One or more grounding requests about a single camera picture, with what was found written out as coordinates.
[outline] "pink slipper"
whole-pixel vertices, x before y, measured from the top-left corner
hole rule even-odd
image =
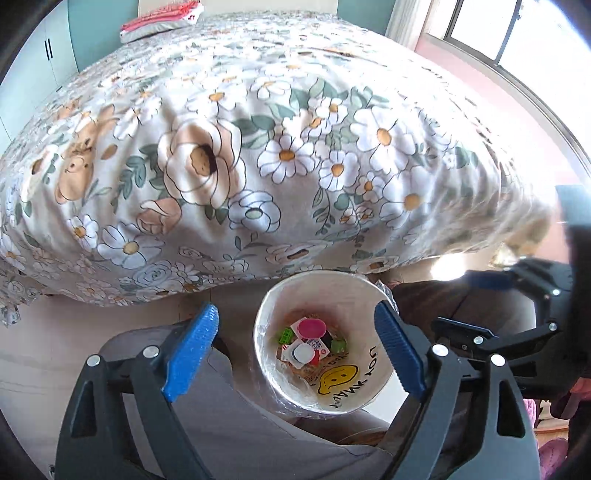
[[[569,449],[569,441],[564,438],[550,440],[543,444],[538,453],[540,454],[541,480],[546,480],[566,459]]]

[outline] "floor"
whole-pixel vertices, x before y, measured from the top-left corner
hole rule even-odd
[[[465,256],[466,268],[484,269],[492,251]],[[433,278],[436,260],[391,271],[385,280]],[[230,350],[237,387],[262,406],[274,410],[252,363],[252,325],[269,282],[224,286],[192,296],[173,296],[133,307],[102,308],[63,296],[44,297],[22,306],[21,323],[0,331],[0,408],[15,435],[43,472],[54,462],[61,421],[86,358],[111,337],[136,328],[188,318],[204,301],[220,311],[220,336]],[[398,378],[366,407],[390,422],[406,393]]]

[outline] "floral bedspread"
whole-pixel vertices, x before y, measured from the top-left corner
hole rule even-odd
[[[499,244],[548,200],[454,77],[306,13],[210,17],[56,92],[0,165],[0,300],[130,305]]]

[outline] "screw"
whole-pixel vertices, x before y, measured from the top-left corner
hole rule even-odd
[[[433,353],[437,356],[447,356],[447,354],[449,353],[448,348],[440,343],[436,343],[435,345],[433,345],[431,347],[431,350],[433,350]]]
[[[499,355],[498,353],[495,353],[491,357],[491,362],[493,363],[493,365],[496,365],[498,367],[502,367],[503,365],[505,365],[505,357],[503,357],[502,355]]]
[[[150,345],[150,346],[147,346],[146,348],[144,348],[144,357],[146,357],[146,358],[156,358],[159,353],[160,353],[160,350],[155,345]]]
[[[86,361],[86,365],[89,367],[96,367],[100,363],[100,357],[98,355],[91,355]]]

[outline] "pink wall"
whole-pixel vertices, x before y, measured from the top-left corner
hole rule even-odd
[[[486,75],[460,57],[437,46],[424,35],[415,51],[453,73],[476,91],[498,117],[503,135],[510,142],[516,158],[529,157],[547,172],[544,176],[555,185],[580,183],[569,161],[537,121],[517,100]],[[558,212],[552,218],[550,231],[540,245],[537,256],[548,260],[568,262],[568,250]]]

